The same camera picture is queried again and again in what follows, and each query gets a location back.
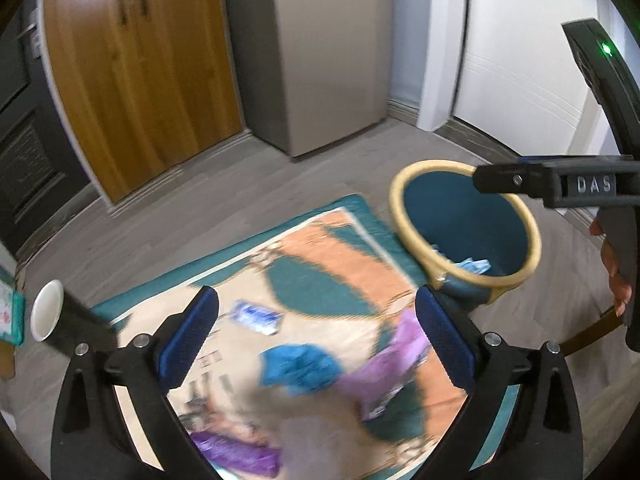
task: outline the gray refrigerator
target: gray refrigerator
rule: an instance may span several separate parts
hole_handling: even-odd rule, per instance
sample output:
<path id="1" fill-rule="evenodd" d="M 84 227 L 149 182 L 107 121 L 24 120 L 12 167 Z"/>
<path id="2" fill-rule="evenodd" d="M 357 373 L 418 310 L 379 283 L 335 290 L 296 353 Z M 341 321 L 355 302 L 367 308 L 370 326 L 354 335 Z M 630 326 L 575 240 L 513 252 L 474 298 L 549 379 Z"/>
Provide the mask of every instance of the gray refrigerator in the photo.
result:
<path id="1" fill-rule="evenodd" d="M 247 126 L 291 156 L 381 121 L 392 0 L 226 0 Z"/>

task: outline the trash bin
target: trash bin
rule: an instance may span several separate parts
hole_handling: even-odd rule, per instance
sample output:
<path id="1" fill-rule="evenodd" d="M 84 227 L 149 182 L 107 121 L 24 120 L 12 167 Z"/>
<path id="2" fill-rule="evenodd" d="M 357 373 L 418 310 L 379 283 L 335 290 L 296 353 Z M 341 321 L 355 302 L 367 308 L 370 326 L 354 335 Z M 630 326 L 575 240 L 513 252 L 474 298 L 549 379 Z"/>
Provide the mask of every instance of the trash bin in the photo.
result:
<path id="1" fill-rule="evenodd" d="M 538 225 L 512 194 L 481 194 L 476 168 L 452 160 L 425 160 L 394 178 L 390 209 L 396 231 L 427 273 L 434 290 L 464 309 L 491 303 L 536 270 L 542 252 Z M 471 257 L 491 269 L 474 274 L 455 266 Z"/>

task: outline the purple package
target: purple package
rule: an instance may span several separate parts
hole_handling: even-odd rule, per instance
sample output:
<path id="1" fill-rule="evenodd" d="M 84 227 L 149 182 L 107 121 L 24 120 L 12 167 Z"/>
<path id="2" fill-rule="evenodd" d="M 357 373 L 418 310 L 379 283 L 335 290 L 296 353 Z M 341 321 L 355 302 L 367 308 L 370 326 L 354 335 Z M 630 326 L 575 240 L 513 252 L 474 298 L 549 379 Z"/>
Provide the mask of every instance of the purple package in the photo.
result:
<path id="1" fill-rule="evenodd" d="M 404 310 L 389 346 L 356 371 L 341 375 L 335 385 L 360 404 L 361 420 L 371 420 L 412 379 L 415 366 L 430 347 L 415 312 Z"/>
<path id="2" fill-rule="evenodd" d="M 276 478 L 280 472 L 279 449 L 246 444 L 210 431 L 191 434 L 200 452 L 211 463 L 269 478 Z"/>

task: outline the floor mat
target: floor mat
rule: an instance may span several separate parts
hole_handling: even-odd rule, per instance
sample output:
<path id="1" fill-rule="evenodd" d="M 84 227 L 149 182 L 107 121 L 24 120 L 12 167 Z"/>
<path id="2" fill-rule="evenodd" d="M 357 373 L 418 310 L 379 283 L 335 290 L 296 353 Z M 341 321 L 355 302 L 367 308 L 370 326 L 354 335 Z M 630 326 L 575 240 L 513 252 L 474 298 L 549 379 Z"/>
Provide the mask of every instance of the floor mat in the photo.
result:
<path id="1" fill-rule="evenodd" d="M 336 430 L 351 442 L 348 478 L 400 479 L 410 478 L 427 458 L 466 398 L 433 350 L 382 416 L 365 423 L 356 403 L 334 386 L 295 397 L 280 386 L 260 386 L 260 354 L 283 344 L 313 344 L 345 372 L 357 370 L 388 345 L 401 312 L 413 307 L 425 281 L 394 234 L 353 195 L 174 269 L 94 312 L 116 325 L 124 345 L 181 312 L 200 286 L 213 286 L 220 318 L 184 384 L 168 394 L 185 425 L 279 448 L 282 428 L 300 426 L 290 421 L 322 420 L 318 431 Z M 280 331 L 267 336 L 235 322 L 229 313 L 238 301 L 282 313 Z M 117 391 L 140 456 L 159 466 L 126 389 Z M 201 420 L 202 412 L 207 420 Z M 485 446 L 487 458 L 500 436 Z M 238 471 L 224 475 L 261 478 Z M 277 478 L 287 478 L 286 460 Z"/>

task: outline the human hand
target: human hand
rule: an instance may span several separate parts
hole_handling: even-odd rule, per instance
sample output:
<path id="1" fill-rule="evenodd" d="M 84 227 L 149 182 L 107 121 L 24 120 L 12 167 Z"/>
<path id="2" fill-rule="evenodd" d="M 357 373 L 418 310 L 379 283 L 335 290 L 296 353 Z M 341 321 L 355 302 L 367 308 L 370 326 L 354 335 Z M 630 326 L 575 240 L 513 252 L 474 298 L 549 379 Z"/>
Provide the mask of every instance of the human hand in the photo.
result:
<path id="1" fill-rule="evenodd" d="M 592 236 L 600 236 L 605 233 L 597 220 L 593 221 L 589 227 L 589 232 Z M 609 288 L 613 292 L 614 297 L 613 306 L 616 309 L 616 315 L 620 317 L 625 313 L 626 304 L 631 299 L 631 285 L 620 275 L 618 259 L 613 251 L 613 247 L 611 247 L 611 244 L 606 239 L 600 250 L 600 258 L 609 273 Z"/>

